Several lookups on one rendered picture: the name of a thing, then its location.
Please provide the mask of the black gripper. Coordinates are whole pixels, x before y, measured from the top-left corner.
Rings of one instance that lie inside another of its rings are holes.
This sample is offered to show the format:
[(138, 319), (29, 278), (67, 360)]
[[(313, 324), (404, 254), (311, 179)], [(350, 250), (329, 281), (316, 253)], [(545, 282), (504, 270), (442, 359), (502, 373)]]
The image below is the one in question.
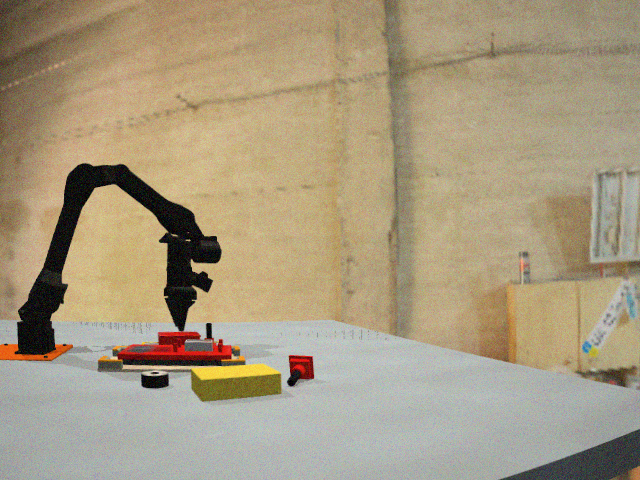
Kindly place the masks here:
[(166, 304), (179, 331), (185, 330), (188, 308), (195, 304), (197, 291), (191, 286), (185, 286), (188, 271), (192, 271), (190, 262), (168, 262), (166, 267), (167, 284), (164, 289)]

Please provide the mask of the yellow rectangular block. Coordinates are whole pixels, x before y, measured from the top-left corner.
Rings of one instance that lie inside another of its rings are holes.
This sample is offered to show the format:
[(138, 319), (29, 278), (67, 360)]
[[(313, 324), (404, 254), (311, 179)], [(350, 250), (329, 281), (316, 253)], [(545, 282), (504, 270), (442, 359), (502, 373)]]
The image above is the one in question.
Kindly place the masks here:
[(191, 388), (202, 401), (282, 393), (281, 373), (264, 364), (191, 369)]

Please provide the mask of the black toy tyre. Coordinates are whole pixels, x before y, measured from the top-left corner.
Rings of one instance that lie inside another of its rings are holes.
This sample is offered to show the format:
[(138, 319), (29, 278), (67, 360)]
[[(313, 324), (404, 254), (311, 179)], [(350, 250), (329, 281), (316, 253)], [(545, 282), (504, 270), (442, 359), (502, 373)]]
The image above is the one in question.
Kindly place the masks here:
[(141, 373), (141, 385), (143, 388), (163, 388), (169, 385), (167, 371), (150, 370)]

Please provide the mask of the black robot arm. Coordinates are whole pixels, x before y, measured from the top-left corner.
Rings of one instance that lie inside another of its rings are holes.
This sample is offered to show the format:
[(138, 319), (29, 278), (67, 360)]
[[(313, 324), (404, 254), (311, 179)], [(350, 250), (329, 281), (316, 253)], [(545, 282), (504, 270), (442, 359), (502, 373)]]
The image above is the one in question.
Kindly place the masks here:
[(82, 207), (94, 188), (107, 185), (117, 185), (155, 214), (161, 226), (168, 231), (159, 240), (160, 243), (168, 243), (167, 262), (191, 262), (193, 259), (196, 263), (217, 264), (220, 261), (222, 249), (217, 236), (204, 236), (190, 210), (165, 199), (126, 165), (79, 164), (68, 174), (64, 204), (44, 267), (28, 294), (27, 302), (18, 310), (22, 322), (17, 322), (18, 351), (14, 352), (15, 355), (44, 355), (56, 349), (55, 330), (50, 319), (60, 304), (64, 304), (68, 284), (62, 284), (62, 271), (74, 230)]

